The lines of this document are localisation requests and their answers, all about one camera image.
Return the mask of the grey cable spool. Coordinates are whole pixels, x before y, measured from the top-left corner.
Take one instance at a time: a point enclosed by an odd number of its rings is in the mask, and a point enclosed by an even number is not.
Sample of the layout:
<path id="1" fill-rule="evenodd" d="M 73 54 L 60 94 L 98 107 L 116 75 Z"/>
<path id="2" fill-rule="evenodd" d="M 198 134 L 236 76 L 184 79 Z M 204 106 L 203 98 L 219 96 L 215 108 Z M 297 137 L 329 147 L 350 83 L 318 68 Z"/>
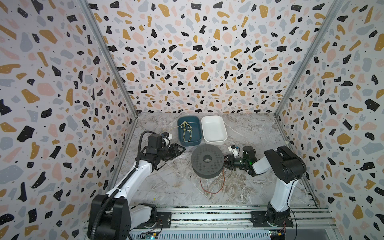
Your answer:
<path id="1" fill-rule="evenodd" d="M 217 177 L 224 167 L 222 151 L 213 145 L 201 145 L 191 155 L 191 164 L 194 172 L 203 179 Z"/>

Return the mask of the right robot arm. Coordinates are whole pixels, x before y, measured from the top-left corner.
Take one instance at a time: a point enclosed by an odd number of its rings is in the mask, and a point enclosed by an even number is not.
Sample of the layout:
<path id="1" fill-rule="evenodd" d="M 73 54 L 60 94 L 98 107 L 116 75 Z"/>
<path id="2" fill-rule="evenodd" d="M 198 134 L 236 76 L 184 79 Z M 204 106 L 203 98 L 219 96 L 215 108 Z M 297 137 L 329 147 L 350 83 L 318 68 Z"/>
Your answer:
<path id="1" fill-rule="evenodd" d="M 251 146 L 240 148 L 232 145 L 228 147 L 231 152 L 224 157 L 224 167 L 230 171 L 237 169 L 245 171 L 252 177 L 256 177 L 273 170 L 277 183 L 272 199 L 268 203 L 267 211 L 263 217 L 256 217 L 255 222 L 268 223 L 277 227 L 287 223 L 290 217 L 290 200 L 294 189 L 307 171 L 303 160 L 287 146 L 278 147 L 275 150 L 264 151 L 264 157 L 256 158 L 256 150 Z"/>

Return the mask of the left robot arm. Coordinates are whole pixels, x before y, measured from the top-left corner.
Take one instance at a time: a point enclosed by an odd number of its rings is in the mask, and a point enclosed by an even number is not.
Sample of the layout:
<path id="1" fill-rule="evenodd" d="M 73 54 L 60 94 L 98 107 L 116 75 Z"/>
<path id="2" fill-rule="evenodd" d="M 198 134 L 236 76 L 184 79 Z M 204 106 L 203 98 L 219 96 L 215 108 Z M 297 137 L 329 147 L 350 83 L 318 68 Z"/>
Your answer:
<path id="1" fill-rule="evenodd" d="M 131 239 L 134 228 L 148 228 L 149 234 L 158 235 L 156 229 L 170 227 L 171 213 L 158 214 L 156 205 L 130 202 L 144 180 L 161 169 L 161 162 L 172 161 L 186 148 L 171 142 L 172 135 L 164 132 L 142 132 L 135 164 L 125 177 L 105 195 L 92 200 L 87 236 L 90 240 Z"/>

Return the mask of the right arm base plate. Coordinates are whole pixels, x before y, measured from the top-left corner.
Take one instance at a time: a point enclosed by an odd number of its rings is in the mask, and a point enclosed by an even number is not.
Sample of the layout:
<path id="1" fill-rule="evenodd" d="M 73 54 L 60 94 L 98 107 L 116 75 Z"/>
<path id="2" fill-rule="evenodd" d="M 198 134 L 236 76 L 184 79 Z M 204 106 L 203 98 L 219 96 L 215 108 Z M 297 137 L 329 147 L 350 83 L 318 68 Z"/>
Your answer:
<path id="1" fill-rule="evenodd" d="M 254 228 L 293 227 L 294 223 L 288 211 L 252 211 L 251 222 Z"/>

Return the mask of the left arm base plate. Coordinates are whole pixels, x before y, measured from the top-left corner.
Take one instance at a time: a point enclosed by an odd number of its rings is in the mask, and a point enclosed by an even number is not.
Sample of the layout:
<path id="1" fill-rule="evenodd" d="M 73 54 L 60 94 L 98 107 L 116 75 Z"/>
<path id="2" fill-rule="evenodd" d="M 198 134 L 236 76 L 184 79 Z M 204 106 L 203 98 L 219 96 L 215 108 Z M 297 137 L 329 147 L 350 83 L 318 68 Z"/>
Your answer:
<path id="1" fill-rule="evenodd" d="M 171 227 L 172 213 L 171 212 L 159 212 L 151 213 L 150 228 L 169 229 Z"/>

